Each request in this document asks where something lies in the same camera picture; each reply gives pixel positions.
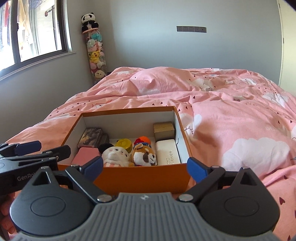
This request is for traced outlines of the person's left hand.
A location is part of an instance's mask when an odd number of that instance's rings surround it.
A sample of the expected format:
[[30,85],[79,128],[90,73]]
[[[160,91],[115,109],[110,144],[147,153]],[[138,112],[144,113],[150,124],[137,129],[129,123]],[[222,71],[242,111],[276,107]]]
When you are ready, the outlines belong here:
[[15,194],[16,193],[14,192],[1,198],[1,228],[7,231],[10,235],[16,231],[9,215],[10,206],[15,199]]

